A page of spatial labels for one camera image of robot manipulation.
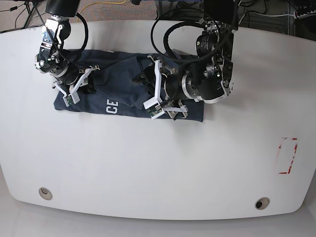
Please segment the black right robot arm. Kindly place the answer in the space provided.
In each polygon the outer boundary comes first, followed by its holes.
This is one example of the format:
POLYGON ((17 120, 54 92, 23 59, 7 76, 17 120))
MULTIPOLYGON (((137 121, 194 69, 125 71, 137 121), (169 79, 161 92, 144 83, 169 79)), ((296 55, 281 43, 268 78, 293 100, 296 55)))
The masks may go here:
POLYGON ((36 55, 35 67, 41 73, 54 77, 53 88, 61 88, 67 95, 77 85, 79 91, 94 91, 89 76, 82 81, 80 77, 87 69, 96 70, 96 64, 83 60, 83 53, 88 42, 88 25, 78 13, 79 0, 49 0, 45 12, 50 17, 44 22, 39 53, 36 55), (70 18, 79 18, 84 27, 84 40, 79 49, 64 49, 65 40, 70 36, 70 18))

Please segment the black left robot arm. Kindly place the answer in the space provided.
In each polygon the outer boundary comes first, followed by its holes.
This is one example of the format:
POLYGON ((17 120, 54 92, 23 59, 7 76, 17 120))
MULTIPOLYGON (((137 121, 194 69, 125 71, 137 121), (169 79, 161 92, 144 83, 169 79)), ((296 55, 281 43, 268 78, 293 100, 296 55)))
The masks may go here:
POLYGON ((185 3, 183 7, 159 9, 156 24, 162 20, 179 20, 163 36, 165 53, 159 52, 161 68, 158 75, 162 76, 167 96, 163 106, 180 100, 213 104, 230 95, 238 5, 237 0, 203 0, 201 8, 185 3), (195 56, 181 58, 169 45, 171 33, 182 27, 202 29, 196 40, 195 56))

